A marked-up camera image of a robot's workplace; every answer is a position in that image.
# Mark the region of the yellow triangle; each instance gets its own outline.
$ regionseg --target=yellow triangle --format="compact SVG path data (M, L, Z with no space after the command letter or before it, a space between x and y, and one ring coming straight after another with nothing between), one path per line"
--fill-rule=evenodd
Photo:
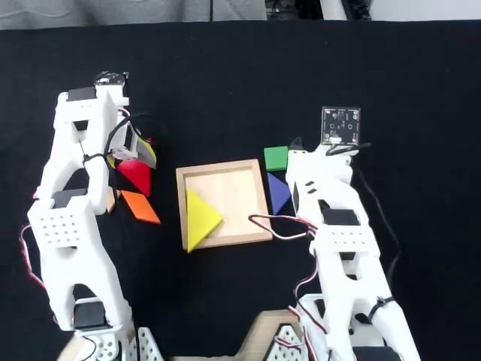
M138 141L142 142L142 144L145 146L145 148L147 148L147 151L150 153L150 155L152 156L152 158L155 160L155 162L157 163L157 156L156 156L156 152L153 151L152 149L152 146L150 145L149 142L145 141L144 139L142 138L139 138Z
M193 190L187 190L187 252L192 252L221 220L218 211L200 199Z
M110 167L115 168L115 159L112 156L107 156L107 161Z

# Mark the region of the white bracket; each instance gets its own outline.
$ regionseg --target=white bracket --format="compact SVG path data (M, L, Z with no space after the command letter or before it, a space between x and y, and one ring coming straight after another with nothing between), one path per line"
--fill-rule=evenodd
M141 344L142 361L164 361L157 347L156 340L148 327L139 327L138 340ZM137 342L135 338L130 343L130 350L127 355L128 361L137 361Z
M275 336L289 342L290 344L301 343L301 340L295 333L294 327L291 325L282 325ZM286 347L273 340L270 350L266 353L265 361L302 361L307 359L306 346L302 345L299 348Z

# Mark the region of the green square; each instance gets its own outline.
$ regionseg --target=green square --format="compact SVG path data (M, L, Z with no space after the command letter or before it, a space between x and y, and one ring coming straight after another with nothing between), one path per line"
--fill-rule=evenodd
M287 147L264 148L265 168L267 171L287 169Z

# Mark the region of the red triangle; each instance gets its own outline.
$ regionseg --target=red triangle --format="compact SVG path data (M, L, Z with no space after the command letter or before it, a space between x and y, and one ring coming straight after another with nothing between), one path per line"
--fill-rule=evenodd
M132 182L146 197L150 196L150 167L138 160L124 160L117 170Z

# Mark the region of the wooden base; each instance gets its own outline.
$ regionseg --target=wooden base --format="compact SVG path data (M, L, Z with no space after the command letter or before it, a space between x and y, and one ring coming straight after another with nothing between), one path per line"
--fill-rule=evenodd
M173 361L261 361L271 346L272 339L276 334L281 323L290 323L299 338L301 338L301 330L299 328L298 319L287 310L264 311L261 312L254 320L250 327L239 352L234 356L220 357L196 357L196 356L176 356ZM84 338L72 338L65 346L57 361L72 361L79 359L81 351L85 350L86 344L90 344Z

